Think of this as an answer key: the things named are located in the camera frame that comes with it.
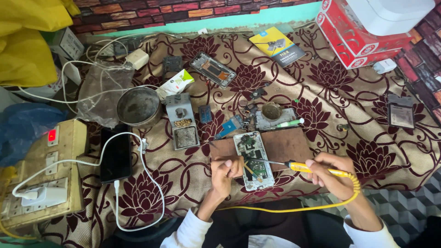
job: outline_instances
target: yellow soldering iron handle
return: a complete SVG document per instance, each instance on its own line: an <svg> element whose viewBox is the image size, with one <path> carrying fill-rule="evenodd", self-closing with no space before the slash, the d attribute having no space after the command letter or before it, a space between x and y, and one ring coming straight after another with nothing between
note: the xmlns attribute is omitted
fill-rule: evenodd
<svg viewBox="0 0 441 248"><path fill-rule="evenodd" d="M295 170L295 171L312 173L312 171L308 168L308 166L306 166L305 163L290 162L289 168L291 168L292 170ZM345 171L342 171L342 170L328 169L328 171L337 177L347 177L348 176L348 173Z"/></svg>

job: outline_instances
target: yellow cloth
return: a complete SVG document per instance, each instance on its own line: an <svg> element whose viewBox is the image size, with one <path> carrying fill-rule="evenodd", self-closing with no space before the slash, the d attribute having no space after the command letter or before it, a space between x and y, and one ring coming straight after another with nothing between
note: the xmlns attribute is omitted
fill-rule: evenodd
<svg viewBox="0 0 441 248"><path fill-rule="evenodd" d="M72 0L2 0L0 7L0 85L35 87L57 80L49 47L38 30L72 25L80 13Z"/></svg>

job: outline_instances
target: blue plastic bag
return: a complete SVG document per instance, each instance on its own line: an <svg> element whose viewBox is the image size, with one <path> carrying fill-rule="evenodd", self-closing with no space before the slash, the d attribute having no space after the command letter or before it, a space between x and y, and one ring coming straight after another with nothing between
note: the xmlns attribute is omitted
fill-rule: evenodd
<svg viewBox="0 0 441 248"><path fill-rule="evenodd" d="M23 159L32 143L66 119L67 113L42 103L19 103L0 113L0 167Z"/></svg>

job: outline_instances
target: clear plastic bag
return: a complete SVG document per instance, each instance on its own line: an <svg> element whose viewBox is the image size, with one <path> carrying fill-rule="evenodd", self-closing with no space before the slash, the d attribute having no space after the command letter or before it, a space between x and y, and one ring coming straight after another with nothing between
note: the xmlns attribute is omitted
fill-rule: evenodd
<svg viewBox="0 0 441 248"><path fill-rule="evenodd" d="M66 119L59 109L42 103L19 103L0 113L0 167L23 159L32 143Z"/></svg>
<svg viewBox="0 0 441 248"><path fill-rule="evenodd" d="M112 62L95 62L78 94L77 117L114 128L118 123L116 104L131 86L135 69Z"/></svg>

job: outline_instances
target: red and white box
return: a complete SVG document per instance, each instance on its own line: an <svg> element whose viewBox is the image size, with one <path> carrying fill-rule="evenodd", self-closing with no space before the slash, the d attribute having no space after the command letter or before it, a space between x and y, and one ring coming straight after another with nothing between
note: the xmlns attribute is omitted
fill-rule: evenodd
<svg viewBox="0 0 441 248"><path fill-rule="evenodd" d="M346 0L323 0L320 11L330 21L340 40L354 57L401 49L412 36L409 33L376 36L370 34ZM328 36L331 30L323 30Z"/></svg>
<svg viewBox="0 0 441 248"><path fill-rule="evenodd" d="M334 50L335 54L346 69L355 69L363 66L373 65L380 60L393 58L400 52L400 49L394 49L377 53L367 53L361 56L354 56L349 47L342 42L341 36L338 34L337 29L335 29L331 21L323 12L319 12L316 22L318 23L324 37L328 40L331 48Z"/></svg>

